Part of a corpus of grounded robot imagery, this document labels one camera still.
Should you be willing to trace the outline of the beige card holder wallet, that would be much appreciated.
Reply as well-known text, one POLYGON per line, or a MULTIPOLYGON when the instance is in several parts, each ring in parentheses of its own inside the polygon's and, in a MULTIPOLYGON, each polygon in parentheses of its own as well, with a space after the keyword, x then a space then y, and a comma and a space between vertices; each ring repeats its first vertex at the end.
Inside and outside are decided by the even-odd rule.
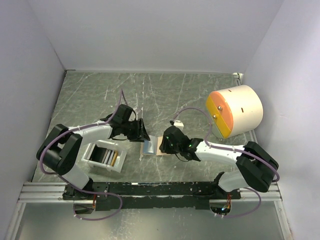
POLYGON ((150 136, 150 140, 145 140, 140 147, 140 154, 146 156, 168 156, 168 153, 160 151, 162 136, 150 136))

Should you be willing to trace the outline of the white card tray box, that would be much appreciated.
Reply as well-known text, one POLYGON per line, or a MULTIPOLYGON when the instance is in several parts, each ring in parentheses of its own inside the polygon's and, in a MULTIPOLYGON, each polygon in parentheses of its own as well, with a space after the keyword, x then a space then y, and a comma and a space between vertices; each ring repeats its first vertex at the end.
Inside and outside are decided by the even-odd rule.
POLYGON ((118 143, 97 140, 87 145, 81 161, 91 168, 98 167, 120 173, 126 156, 127 150, 118 143))

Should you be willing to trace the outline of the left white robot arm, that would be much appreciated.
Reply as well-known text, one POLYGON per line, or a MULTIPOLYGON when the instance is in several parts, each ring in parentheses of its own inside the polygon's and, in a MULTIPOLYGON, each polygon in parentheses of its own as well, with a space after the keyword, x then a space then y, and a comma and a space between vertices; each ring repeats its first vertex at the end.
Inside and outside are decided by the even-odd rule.
POLYGON ((38 149, 36 159, 41 167, 47 166, 53 170, 52 174, 72 185, 77 196, 89 199, 94 193, 93 180, 76 164, 81 146, 119 135, 130 142, 149 141, 143 119, 130 119, 134 113, 130 106, 120 104, 114 113, 88 125, 67 127, 57 124, 38 149))

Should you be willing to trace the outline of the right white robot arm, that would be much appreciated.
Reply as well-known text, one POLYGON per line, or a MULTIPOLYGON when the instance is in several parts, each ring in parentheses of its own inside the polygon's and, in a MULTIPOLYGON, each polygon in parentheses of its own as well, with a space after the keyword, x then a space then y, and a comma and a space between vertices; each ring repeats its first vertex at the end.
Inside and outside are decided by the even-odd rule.
POLYGON ((241 188, 266 193, 271 183, 280 179, 277 161, 253 141, 245 145, 212 143, 202 138, 189 138, 172 125, 164 131, 159 150, 164 154, 180 155, 187 161, 212 161, 233 166, 234 171, 221 172, 215 179, 212 193, 218 199, 241 188))

